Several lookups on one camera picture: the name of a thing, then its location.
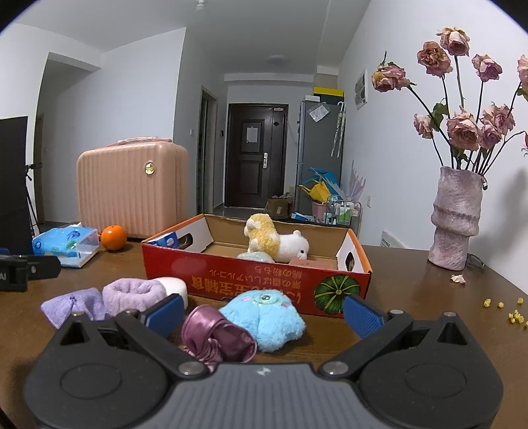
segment brown tabletop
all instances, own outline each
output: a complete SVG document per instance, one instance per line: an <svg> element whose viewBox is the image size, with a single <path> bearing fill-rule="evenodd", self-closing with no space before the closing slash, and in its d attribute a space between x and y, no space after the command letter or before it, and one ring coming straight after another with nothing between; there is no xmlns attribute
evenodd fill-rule
<svg viewBox="0 0 528 429"><path fill-rule="evenodd" d="M510 325L507 314L518 297L528 296L486 268L467 268L465 286L450 281L451 273L427 262L427 252L408 249L365 247L374 270L367 299L381 310L403 309L415 319L435 319L443 311L463 318L484 348L504 383L504 399L492 426L494 429L528 427L524 387L528 385L528 329ZM34 427L22 399L27 372L53 336L54 329L40 311L40 304L73 290L97 287L121 277L145 278L140 245L132 243L122 253L100 252L82 269L63 269L59 278L32 282L23 294L0 293L0 406L20 429ZM482 306L491 298L491 307ZM503 301L500 310L497 303ZM220 301L190 297L190 306ZM348 348L357 336L342 319L303 316L303 337L272 354L259 354L257 362L310 361L315 367Z"/></svg>

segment pink textured vase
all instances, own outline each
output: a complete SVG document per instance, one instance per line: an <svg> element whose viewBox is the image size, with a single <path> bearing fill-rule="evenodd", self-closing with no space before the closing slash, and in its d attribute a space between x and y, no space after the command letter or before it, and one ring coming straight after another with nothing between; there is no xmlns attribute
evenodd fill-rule
<svg viewBox="0 0 528 429"><path fill-rule="evenodd" d="M429 260L460 271L466 265L469 238L478 234L482 176L466 170L440 168L431 222L436 226Z"/></svg>

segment orange fruit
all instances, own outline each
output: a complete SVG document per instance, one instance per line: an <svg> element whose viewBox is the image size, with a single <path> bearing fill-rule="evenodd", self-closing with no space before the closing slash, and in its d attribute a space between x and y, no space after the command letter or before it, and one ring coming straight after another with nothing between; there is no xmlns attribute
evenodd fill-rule
<svg viewBox="0 0 528 429"><path fill-rule="evenodd" d="M120 225L106 227L101 233L101 244L106 250L123 249L127 243L127 231Z"/></svg>

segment gray refrigerator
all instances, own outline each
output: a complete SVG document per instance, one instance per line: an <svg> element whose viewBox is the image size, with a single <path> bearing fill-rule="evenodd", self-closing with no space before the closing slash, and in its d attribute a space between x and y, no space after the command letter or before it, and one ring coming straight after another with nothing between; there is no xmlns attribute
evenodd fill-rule
<svg viewBox="0 0 528 429"><path fill-rule="evenodd" d="M339 113L340 107L325 105L330 112L323 119L315 122L310 116L309 111L318 104L316 101L303 100L300 105L295 211L303 215L312 214L312 201L298 186L314 176L313 172L308 171L310 167L331 171L341 186L343 150L341 149L341 154L338 158L336 145L334 156L330 156L332 146L334 145L337 114Z"/></svg>

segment red cardboard box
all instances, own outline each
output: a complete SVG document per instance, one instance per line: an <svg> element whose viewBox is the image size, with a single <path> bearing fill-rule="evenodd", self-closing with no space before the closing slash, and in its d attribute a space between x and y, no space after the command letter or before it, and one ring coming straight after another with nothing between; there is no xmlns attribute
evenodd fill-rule
<svg viewBox="0 0 528 429"><path fill-rule="evenodd" d="M365 298L372 268L351 229L274 222L279 234L301 231L310 243L308 259L332 269L237 259L248 250L246 222L201 214L142 242L148 278L179 277L189 294L233 298L252 289L279 289L303 314L342 317L349 294ZM147 242L175 231L180 249Z"/></svg>

